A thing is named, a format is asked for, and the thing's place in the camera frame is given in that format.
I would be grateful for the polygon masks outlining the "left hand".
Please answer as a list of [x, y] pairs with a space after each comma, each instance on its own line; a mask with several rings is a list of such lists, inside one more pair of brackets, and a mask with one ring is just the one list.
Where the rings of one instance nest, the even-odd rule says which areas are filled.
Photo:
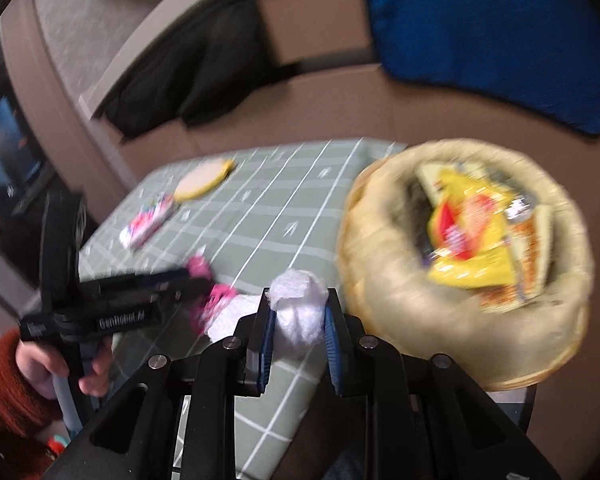
[[[105, 338], [98, 345], [97, 356], [92, 359], [92, 370], [79, 379], [79, 387], [87, 396], [101, 398], [109, 389], [109, 369], [112, 364], [112, 339]], [[55, 399], [55, 376], [67, 378], [69, 367], [59, 351], [48, 344], [19, 341], [16, 364], [24, 379], [45, 399]]]

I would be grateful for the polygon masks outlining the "orange sleeve left forearm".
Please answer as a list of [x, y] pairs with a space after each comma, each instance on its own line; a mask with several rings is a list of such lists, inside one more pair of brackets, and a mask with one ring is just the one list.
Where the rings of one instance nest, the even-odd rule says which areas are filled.
[[0, 429], [18, 437], [32, 438], [61, 419], [58, 402], [46, 399], [18, 370], [15, 330], [0, 338]]

